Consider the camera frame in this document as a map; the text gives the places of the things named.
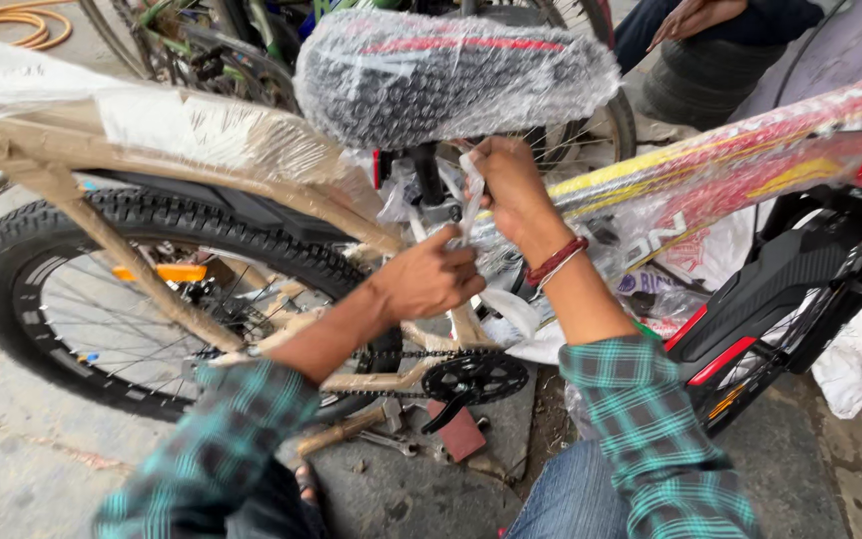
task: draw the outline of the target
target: wrench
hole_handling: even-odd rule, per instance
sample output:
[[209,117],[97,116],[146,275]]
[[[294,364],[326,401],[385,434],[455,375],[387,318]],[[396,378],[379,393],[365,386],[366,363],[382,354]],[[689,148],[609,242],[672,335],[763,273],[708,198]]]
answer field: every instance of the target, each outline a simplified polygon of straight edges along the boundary
[[379,435],[372,431],[361,431],[358,433],[358,437],[372,443],[377,443],[378,445],[397,449],[398,451],[401,451],[401,454],[405,457],[413,457],[418,454],[419,446],[415,443],[409,443],[406,441],[402,442],[390,436]]

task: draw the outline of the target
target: bicycle seat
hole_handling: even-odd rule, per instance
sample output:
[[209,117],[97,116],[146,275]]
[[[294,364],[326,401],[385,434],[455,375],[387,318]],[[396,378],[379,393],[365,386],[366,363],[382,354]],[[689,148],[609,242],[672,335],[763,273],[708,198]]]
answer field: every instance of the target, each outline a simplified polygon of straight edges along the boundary
[[307,120],[342,144],[397,150],[587,118],[619,80],[590,36],[347,9],[305,42],[295,93]]

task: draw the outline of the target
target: orange hose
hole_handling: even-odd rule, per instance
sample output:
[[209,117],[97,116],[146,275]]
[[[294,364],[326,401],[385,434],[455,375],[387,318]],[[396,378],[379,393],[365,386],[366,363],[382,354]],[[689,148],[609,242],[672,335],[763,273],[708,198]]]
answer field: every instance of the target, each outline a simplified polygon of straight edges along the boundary
[[[51,49],[59,43],[63,43],[72,35],[72,21],[64,15],[54,11],[45,9],[36,9],[38,6],[50,6],[53,4],[69,4],[78,2],[78,0],[39,0],[37,2],[26,2],[24,4],[12,4],[10,6],[0,7],[0,24],[1,23],[19,23],[28,24],[35,27],[35,31],[18,41],[11,43],[17,47],[25,47],[33,51],[44,51]],[[55,39],[49,39],[49,27],[46,23],[46,17],[57,20],[65,25],[61,35]]]

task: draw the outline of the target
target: hammer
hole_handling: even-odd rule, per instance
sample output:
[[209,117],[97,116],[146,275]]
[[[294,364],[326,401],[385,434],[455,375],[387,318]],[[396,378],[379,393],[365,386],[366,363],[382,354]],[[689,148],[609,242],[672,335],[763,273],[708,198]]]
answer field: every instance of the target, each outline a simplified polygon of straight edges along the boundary
[[388,431],[391,434],[400,431],[404,426],[401,421],[401,402],[398,399],[390,397],[386,398],[384,399],[384,402],[381,403],[381,406],[377,408],[348,417],[344,421],[329,427],[317,435],[305,437],[305,439],[298,442],[298,455],[304,458],[333,443],[347,440],[361,431],[383,421],[387,422]]

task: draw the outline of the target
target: hand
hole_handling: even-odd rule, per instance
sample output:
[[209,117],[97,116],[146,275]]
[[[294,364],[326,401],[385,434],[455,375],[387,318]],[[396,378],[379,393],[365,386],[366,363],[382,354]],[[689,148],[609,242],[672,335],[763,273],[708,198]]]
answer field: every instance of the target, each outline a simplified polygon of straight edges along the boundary
[[574,239],[548,197],[526,142],[488,137],[471,151],[471,160],[487,185],[481,207],[494,212],[498,231],[521,249],[532,267]]
[[664,19],[647,47],[665,39],[684,39],[728,21],[747,9],[747,0],[684,0]]
[[472,248],[447,251],[447,242],[461,235],[449,225],[404,251],[365,281],[384,304],[386,323],[436,316],[458,307],[485,289],[474,267]]

